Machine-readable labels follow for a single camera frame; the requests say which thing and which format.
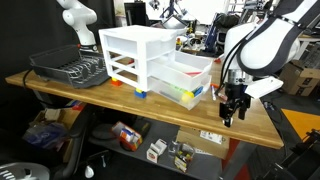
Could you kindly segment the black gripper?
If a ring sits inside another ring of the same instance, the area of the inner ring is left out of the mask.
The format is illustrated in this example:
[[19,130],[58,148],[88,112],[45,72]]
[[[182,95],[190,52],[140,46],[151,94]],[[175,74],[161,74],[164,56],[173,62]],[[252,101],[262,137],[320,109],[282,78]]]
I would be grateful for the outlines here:
[[227,83],[225,86],[225,95],[227,96],[228,102],[241,101],[239,108],[238,103],[221,103],[219,107],[219,116],[223,120],[223,124],[226,127],[232,125],[232,116],[235,111],[239,108],[238,118],[241,120],[245,119],[247,109],[251,105],[251,97],[245,93],[247,86],[244,84],[230,84]]

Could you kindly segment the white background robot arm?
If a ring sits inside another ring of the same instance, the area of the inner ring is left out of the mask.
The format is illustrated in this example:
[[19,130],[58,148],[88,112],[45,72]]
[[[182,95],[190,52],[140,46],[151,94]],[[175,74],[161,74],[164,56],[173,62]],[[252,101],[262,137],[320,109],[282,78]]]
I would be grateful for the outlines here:
[[63,8],[63,20],[71,26],[80,42],[80,49],[97,52],[94,34],[87,28],[97,21],[96,13],[83,5],[79,0],[56,0]]

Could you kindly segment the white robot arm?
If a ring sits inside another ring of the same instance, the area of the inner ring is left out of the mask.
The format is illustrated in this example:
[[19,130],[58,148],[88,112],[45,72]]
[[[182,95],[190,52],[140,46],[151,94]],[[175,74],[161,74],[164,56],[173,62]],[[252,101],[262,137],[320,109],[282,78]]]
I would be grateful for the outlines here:
[[227,100],[219,116],[229,127],[232,116],[245,118],[252,99],[279,89],[273,76],[299,50],[298,36],[319,17],[320,0],[280,0],[261,23],[244,23],[229,29],[224,46],[220,88]]

